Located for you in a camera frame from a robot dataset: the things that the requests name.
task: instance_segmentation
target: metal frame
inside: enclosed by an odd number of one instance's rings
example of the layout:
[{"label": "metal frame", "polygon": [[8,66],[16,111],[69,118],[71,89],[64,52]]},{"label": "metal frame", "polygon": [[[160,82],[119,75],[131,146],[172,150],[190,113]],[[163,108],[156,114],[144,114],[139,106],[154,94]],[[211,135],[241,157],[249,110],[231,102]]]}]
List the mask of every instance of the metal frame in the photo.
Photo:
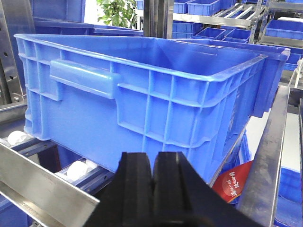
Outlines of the metal frame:
[{"label": "metal frame", "polygon": [[35,33],[29,0],[0,0],[0,61],[11,102],[23,101],[26,94],[23,64],[13,36],[17,33]]},{"label": "metal frame", "polygon": [[[179,14],[174,13],[173,20],[178,21],[187,21],[187,22],[197,22],[209,25],[222,25],[222,26],[237,26],[242,28],[251,28],[253,26],[254,16],[259,15],[256,20],[261,18],[261,13],[264,7],[252,4],[236,4],[235,6],[227,9],[225,11],[221,11],[213,16],[200,16],[200,15],[190,15],[190,14]],[[236,18],[230,18],[238,11],[243,10],[244,12],[238,15]],[[250,12],[254,12],[251,16],[244,19],[246,15]],[[138,16],[138,23],[140,23],[140,17],[143,17],[143,10],[136,10],[136,14]]]},{"label": "metal frame", "polygon": [[303,40],[288,39],[265,35],[267,20],[271,18],[271,12],[297,12],[303,13],[303,4],[290,3],[277,0],[268,0],[265,5],[262,24],[259,32],[258,43],[286,47],[303,48]]},{"label": "metal frame", "polygon": [[83,226],[99,200],[0,144],[0,192],[45,227]]},{"label": "metal frame", "polygon": [[276,95],[238,210],[262,226],[273,226],[280,180],[289,87]]}]

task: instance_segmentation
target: crate rim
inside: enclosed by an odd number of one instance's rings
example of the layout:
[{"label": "crate rim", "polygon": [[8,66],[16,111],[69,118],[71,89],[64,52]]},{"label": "crate rim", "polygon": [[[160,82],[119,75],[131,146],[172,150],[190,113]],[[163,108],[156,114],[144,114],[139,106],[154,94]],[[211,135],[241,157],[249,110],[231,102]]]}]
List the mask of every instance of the crate rim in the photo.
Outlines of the crate rim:
[{"label": "crate rim", "polygon": [[[78,38],[79,37],[83,37],[83,38],[84,37],[86,37],[86,38],[92,37],[93,38],[94,37],[94,36],[87,36],[87,35],[77,35],[77,36],[74,36],[74,35],[43,35],[43,34],[15,34],[14,35],[14,37],[17,38],[17,39],[19,38],[21,40],[27,40],[27,41],[34,42],[34,43],[37,43],[37,44],[42,44],[42,45],[46,45],[46,46],[50,46],[50,47],[54,47],[54,48],[59,48],[59,49],[62,49],[62,50],[66,50],[66,51],[69,51],[69,52],[74,52],[74,53],[89,56],[89,57],[94,57],[94,58],[103,59],[103,60],[110,59],[113,62],[122,63],[122,64],[130,65],[130,66],[135,66],[137,68],[139,67],[139,68],[142,68],[142,69],[158,71],[158,72],[162,72],[162,73],[166,73],[166,74],[170,74],[170,75],[174,75],[174,76],[178,76],[178,77],[183,77],[183,78],[187,78],[187,79],[194,79],[194,80],[201,80],[201,81],[208,81],[208,82],[225,81],[226,79],[228,79],[228,78],[232,77],[233,75],[237,74],[239,72],[239,70],[247,69],[251,65],[253,65],[257,62],[263,61],[264,59],[267,58],[267,56],[264,55],[264,54],[255,54],[256,56],[254,58],[248,60],[248,61],[237,64],[236,66],[233,66],[233,67],[228,68],[226,70],[220,71],[218,73],[206,76],[206,75],[198,75],[198,74],[194,74],[194,73],[182,72],[182,71],[177,71],[177,70],[171,70],[171,69],[167,69],[167,68],[159,67],[159,66],[150,66],[149,64],[146,64],[146,63],[140,63],[140,62],[132,61],[132,60],[128,60],[128,59],[112,57],[112,56],[97,53],[97,52],[87,51],[87,50],[83,50],[83,49],[79,49],[79,48],[75,48],[75,47],[70,47],[70,46],[64,46],[64,45],[53,43],[53,42],[50,42],[50,41],[45,41],[45,40],[38,39],[39,37],[56,37],[56,36],[68,37],[68,38],[75,38],[75,37],[78,37]],[[98,38],[100,38],[100,39],[102,39],[102,38],[112,38],[112,36],[98,36]],[[118,37],[115,37],[115,38],[136,39],[136,38],[139,38],[139,37],[118,36]],[[148,39],[159,39],[159,38],[153,38],[153,37],[146,37],[146,38],[148,38]],[[208,47],[209,48],[223,49],[222,47],[215,47],[215,46],[208,46]]]}]

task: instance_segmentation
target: shelf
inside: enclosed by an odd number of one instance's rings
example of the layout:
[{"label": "shelf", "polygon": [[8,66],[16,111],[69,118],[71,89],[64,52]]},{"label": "shelf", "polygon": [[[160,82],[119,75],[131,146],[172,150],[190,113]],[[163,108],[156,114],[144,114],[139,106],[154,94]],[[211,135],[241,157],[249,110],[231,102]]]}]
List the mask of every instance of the shelf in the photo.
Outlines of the shelf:
[{"label": "shelf", "polygon": [[291,3],[283,1],[271,1],[268,5],[269,11],[291,11],[291,12],[303,12],[302,3]]},{"label": "shelf", "polygon": [[[197,22],[209,25],[222,25],[222,26],[234,26],[241,28],[250,28],[253,24],[253,19],[256,14],[256,6],[252,4],[235,4],[235,6],[230,9],[221,11],[213,16],[200,16],[200,15],[190,15],[190,14],[179,14],[174,13],[173,20],[187,21],[187,22]],[[236,18],[231,18],[237,12],[243,11]],[[143,10],[136,10],[139,17],[143,17]]]},{"label": "shelf", "polygon": [[258,44],[303,48],[303,40],[263,35]]}]

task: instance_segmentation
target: metal shelf rack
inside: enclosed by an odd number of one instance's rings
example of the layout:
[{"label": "metal shelf rack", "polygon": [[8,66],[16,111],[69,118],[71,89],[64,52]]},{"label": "metal shelf rack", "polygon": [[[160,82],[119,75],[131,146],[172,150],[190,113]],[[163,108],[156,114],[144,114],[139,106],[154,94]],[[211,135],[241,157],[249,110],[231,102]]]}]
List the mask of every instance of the metal shelf rack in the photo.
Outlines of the metal shelf rack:
[{"label": "metal shelf rack", "polygon": [[264,16],[262,19],[261,29],[258,38],[258,44],[276,45],[303,48],[303,40],[289,39],[281,37],[273,37],[265,35],[265,27],[271,12],[295,12],[303,13],[302,3],[290,3],[276,0],[268,0],[264,9]]},{"label": "metal shelf rack", "polygon": [[[264,6],[262,1],[259,0],[257,4],[240,4],[236,3],[233,7],[220,11],[212,16],[190,15],[190,14],[173,14],[173,20],[196,22],[208,25],[220,25],[220,26],[233,26],[245,29],[250,29],[250,43],[253,42],[257,24],[263,18]],[[233,18],[233,16],[242,11],[239,15]],[[143,10],[136,10],[138,16],[137,23],[138,28],[141,29],[141,18],[143,17]]]}]

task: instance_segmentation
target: blue plastic bin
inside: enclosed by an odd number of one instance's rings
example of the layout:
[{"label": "blue plastic bin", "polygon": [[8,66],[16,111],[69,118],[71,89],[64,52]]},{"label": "blue plastic bin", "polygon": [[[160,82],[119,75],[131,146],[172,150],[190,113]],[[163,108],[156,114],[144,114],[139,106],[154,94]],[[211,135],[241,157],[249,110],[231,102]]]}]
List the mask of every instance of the blue plastic bin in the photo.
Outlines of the blue plastic bin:
[{"label": "blue plastic bin", "polygon": [[262,117],[264,111],[268,112],[275,98],[276,90],[282,75],[284,64],[290,55],[290,49],[255,44],[241,44],[208,39],[180,40],[189,43],[204,44],[245,49],[268,56],[264,63],[262,79],[253,116]]},{"label": "blue plastic bin", "polygon": [[236,4],[236,0],[221,0],[221,9],[229,9]]},{"label": "blue plastic bin", "polygon": [[193,0],[188,4],[188,14],[211,16],[220,11],[221,0]]},{"label": "blue plastic bin", "polygon": [[300,49],[300,48],[290,48],[290,52],[291,53],[297,53],[297,54],[301,55],[301,57],[303,57],[303,49]]},{"label": "blue plastic bin", "polygon": [[34,24],[37,34],[143,36],[143,31],[116,26],[42,20],[35,20]]},{"label": "blue plastic bin", "polygon": [[174,13],[186,14],[188,12],[187,3],[191,0],[175,0]]},{"label": "blue plastic bin", "polygon": [[224,29],[207,27],[199,32],[196,37],[221,40],[224,38],[224,32]]},{"label": "blue plastic bin", "polygon": [[303,3],[303,0],[285,0],[285,2]]},{"label": "blue plastic bin", "polygon": [[[181,13],[186,14],[188,11],[187,3],[191,0],[175,0],[174,3],[174,13]],[[136,0],[137,9],[143,10],[144,9],[144,1],[143,0]]]},{"label": "blue plastic bin", "polygon": [[233,43],[242,43],[242,44],[247,44],[248,40],[245,39],[236,39],[236,38],[230,38],[230,37],[225,37],[223,41],[227,42],[233,42]]},{"label": "blue plastic bin", "polygon": [[112,171],[122,151],[146,152],[151,165],[159,151],[183,151],[207,182],[227,133],[254,109],[266,59],[148,37],[15,37],[27,132]]},{"label": "blue plastic bin", "polygon": [[275,223],[279,227],[302,227],[302,194],[299,172],[281,168]]},{"label": "blue plastic bin", "polygon": [[271,20],[265,35],[289,39],[303,39],[303,23],[297,21]]},{"label": "blue plastic bin", "polygon": [[284,70],[294,71],[297,68],[297,63],[301,59],[301,55],[297,53],[291,53],[288,60],[285,63]]},{"label": "blue plastic bin", "polygon": [[231,26],[221,26],[221,29],[224,29],[224,36],[230,33],[232,30],[236,29],[237,27],[231,27]]},{"label": "blue plastic bin", "polygon": [[226,37],[234,38],[234,39],[249,40],[250,39],[250,33],[251,33],[251,31],[248,31],[248,30],[234,29],[230,33],[228,33],[226,35]]},{"label": "blue plastic bin", "polygon": [[135,0],[137,3],[137,9],[144,10],[144,1],[143,0]]},{"label": "blue plastic bin", "polygon": [[26,213],[2,195],[0,195],[0,226],[28,227]]},{"label": "blue plastic bin", "polygon": [[173,21],[172,32],[196,34],[202,28],[202,24],[184,21]]},{"label": "blue plastic bin", "polygon": [[193,36],[193,33],[173,32],[171,37],[173,39],[189,39]]},{"label": "blue plastic bin", "polygon": [[34,17],[84,22],[85,0],[30,0]]}]

